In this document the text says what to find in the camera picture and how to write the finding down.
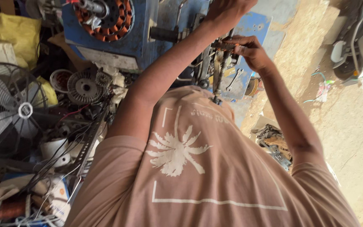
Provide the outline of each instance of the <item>palm tree print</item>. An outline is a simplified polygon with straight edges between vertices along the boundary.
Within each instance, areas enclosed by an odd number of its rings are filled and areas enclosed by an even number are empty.
[[[206,144],[204,147],[190,147],[193,144],[198,136],[201,134],[201,131],[196,135],[190,138],[191,132],[193,130],[193,125],[190,125],[187,131],[184,133],[182,137],[182,141],[179,141],[178,136],[178,121],[180,109],[182,106],[179,106],[178,113],[176,115],[175,121],[175,135],[166,133],[164,138],[160,137],[158,133],[153,132],[156,139],[159,142],[155,142],[154,140],[149,140],[149,144],[164,150],[163,152],[153,152],[146,151],[150,156],[156,157],[155,159],[151,159],[151,163],[154,165],[154,168],[161,168],[161,172],[166,174],[166,176],[179,176],[183,171],[183,166],[187,164],[187,160],[193,164],[199,174],[205,173],[204,168],[195,162],[193,157],[190,154],[201,154],[208,150],[212,146],[208,146]]]

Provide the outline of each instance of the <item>electric fan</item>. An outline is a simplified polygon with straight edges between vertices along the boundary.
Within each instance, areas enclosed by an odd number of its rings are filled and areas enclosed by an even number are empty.
[[[37,119],[48,111],[46,101],[33,75],[19,66],[0,63],[0,144],[9,153],[16,153],[21,141],[32,141],[43,131]]]

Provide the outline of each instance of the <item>pink t-shirt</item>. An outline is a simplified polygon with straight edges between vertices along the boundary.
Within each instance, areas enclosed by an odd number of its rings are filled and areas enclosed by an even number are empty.
[[[171,90],[148,143],[101,142],[65,226],[360,226],[325,167],[303,163],[290,176],[210,96]]]

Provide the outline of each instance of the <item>fan hub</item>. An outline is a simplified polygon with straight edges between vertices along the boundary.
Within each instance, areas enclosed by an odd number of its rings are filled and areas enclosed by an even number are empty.
[[[23,118],[23,119],[28,119],[33,113],[33,106],[28,103],[28,102],[24,102],[19,106],[18,109],[18,115],[19,117]]]

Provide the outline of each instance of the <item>fan motor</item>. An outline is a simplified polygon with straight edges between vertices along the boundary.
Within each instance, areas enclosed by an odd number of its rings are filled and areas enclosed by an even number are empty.
[[[68,98],[79,105],[94,103],[103,96],[103,87],[96,84],[90,71],[74,73],[67,86]]]

